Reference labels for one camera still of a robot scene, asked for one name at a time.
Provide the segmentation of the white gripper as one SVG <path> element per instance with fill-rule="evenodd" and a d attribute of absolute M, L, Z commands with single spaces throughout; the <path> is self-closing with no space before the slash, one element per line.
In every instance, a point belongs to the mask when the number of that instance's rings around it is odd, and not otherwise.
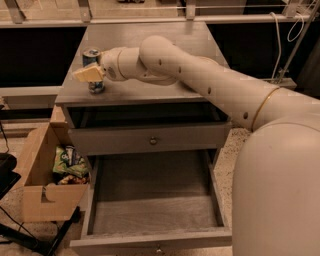
<path fill-rule="evenodd" d="M 100 66 L 91 63 L 74 71 L 73 77 L 80 82 L 101 82 L 105 74 L 112 81 L 125 81 L 140 80 L 146 73 L 138 48 L 118 47 L 104 51 L 100 58 Z"/>

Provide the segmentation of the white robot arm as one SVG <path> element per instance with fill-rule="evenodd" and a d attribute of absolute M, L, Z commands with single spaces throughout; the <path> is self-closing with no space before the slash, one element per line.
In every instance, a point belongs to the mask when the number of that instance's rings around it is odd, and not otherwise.
<path fill-rule="evenodd" d="M 320 256 L 317 99 L 191 55 L 161 36 L 105 51 L 73 75 L 81 82 L 179 80 L 251 130 L 233 176 L 233 256 Z"/>

